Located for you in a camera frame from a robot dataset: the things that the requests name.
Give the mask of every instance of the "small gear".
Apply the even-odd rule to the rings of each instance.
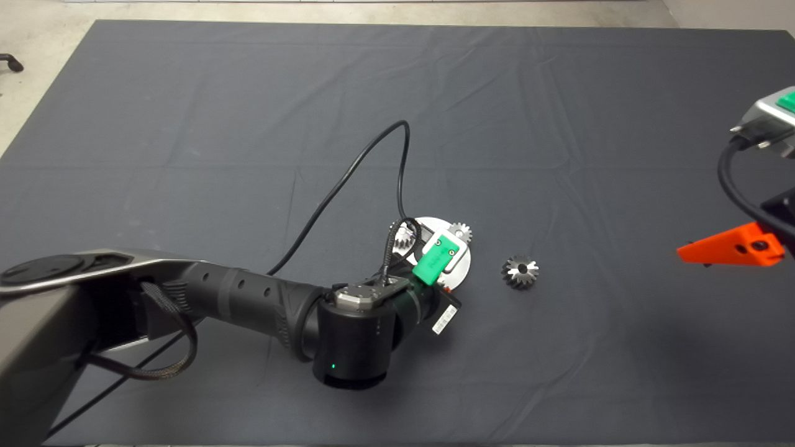
[[[402,224],[400,228],[397,229],[397,234],[395,235],[395,244],[394,248],[397,249],[405,249],[411,247],[411,244],[414,242],[414,234],[409,230],[409,227],[406,224]]]
[[[452,234],[456,235],[458,239],[463,240],[467,245],[472,242],[472,229],[465,223],[456,222],[450,225],[448,229]]]
[[[502,278],[514,289],[527,289],[538,279],[539,273],[536,262],[527,256],[508,258],[502,265]]]

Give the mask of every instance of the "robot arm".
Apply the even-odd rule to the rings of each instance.
[[[718,164],[718,179],[729,199],[754,222],[689,243],[677,252],[683,261],[705,266],[773,266],[784,259],[785,247],[795,252],[795,188],[757,206],[737,189],[731,162],[751,148],[795,158],[795,87],[758,100],[731,133],[734,137]]]
[[[40,445],[88,356],[174,332],[143,283],[189,320],[276,337],[297,359],[314,360],[322,383],[372,387],[415,327],[460,307],[408,270],[386,284],[379,278],[330,290],[152,251],[89,251],[12,267],[0,275],[0,444]]]

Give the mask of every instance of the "gray table mat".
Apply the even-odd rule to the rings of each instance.
[[[407,212],[470,224],[474,258],[448,331],[409,339],[379,387],[324,387],[207,321],[187,372],[126,384],[51,442],[795,440],[792,262],[675,253],[748,221],[717,157],[794,56],[783,32],[97,22],[0,161],[2,265],[144,247],[264,271],[397,119]],[[285,278],[374,271],[399,149],[371,154]],[[738,164],[755,200],[792,186],[771,154]],[[542,268],[526,293],[498,273],[516,252]],[[64,413],[113,378],[86,371]]]

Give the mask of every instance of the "sticker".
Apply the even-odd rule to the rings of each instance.
[[[447,309],[442,313],[442,316],[439,317],[439,320],[436,320],[436,323],[433,325],[432,330],[437,334],[441,334],[444,331],[444,328],[447,327],[447,324],[452,320],[453,316],[456,315],[458,309],[454,305],[448,305]]]

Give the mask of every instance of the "green connector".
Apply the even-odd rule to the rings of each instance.
[[[444,236],[439,236],[436,245],[422,255],[420,262],[414,267],[412,273],[422,280],[426,285],[432,286],[444,268],[452,261],[453,256],[458,253],[458,245]]]
[[[789,95],[784,95],[776,101],[779,107],[783,107],[788,111],[795,113],[795,91]]]

